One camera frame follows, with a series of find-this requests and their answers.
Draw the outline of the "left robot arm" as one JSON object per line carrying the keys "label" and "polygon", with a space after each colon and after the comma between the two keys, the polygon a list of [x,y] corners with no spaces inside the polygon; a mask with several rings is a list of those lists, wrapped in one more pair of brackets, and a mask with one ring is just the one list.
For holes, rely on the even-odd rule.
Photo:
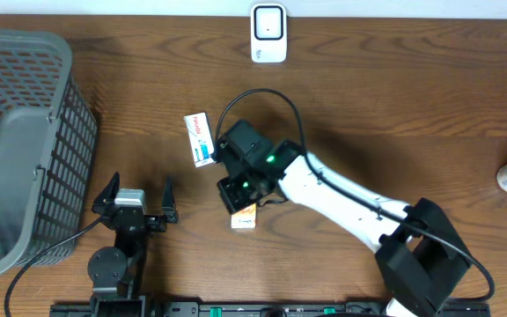
{"label": "left robot arm", "polygon": [[92,211],[115,233],[115,240],[111,247],[96,251],[88,262],[88,276],[93,282],[91,315],[156,316],[152,296],[140,289],[149,239],[179,221],[172,180],[165,182],[159,215],[146,212],[143,190],[120,187],[118,173],[94,199]]}

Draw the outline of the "small orange box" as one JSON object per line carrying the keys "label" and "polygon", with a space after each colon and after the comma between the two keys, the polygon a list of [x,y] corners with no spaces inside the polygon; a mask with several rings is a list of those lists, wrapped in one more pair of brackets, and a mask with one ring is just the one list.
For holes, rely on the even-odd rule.
{"label": "small orange box", "polygon": [[256,219],[257,205],[252,204],[231,215],[231,229],[254,229]]}

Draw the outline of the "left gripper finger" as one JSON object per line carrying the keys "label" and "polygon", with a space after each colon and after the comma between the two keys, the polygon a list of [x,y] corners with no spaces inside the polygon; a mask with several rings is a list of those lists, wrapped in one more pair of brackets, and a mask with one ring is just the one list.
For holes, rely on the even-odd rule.
{"label": "left gripper finger", "polygon": [[176,202],[173,196],[173,182],[171,177],[166,178],[163,197],[162,197],[162,211],[166,223],[178,223],[179,213],[177,210]]}
{"label": "left gripper finger", "polygon": [[120,174],[115,172],[105,188],[93,200],[93,207],[107,207],[114,204],[120,186]]}

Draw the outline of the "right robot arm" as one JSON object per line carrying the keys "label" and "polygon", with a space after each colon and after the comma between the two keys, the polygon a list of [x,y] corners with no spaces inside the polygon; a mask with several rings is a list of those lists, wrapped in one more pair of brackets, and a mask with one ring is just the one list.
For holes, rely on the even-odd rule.
{"label": "right robot arm", "polygon": [[290,140],[273,144],[249,122],[216,141],[228,175],[217,184],[231,214],[278,195],[330,219],[374,254],[393,298],[391,316],[434,316],[470,269],[470,253],[444,211],[422,198],[411,205],[364,188]]}

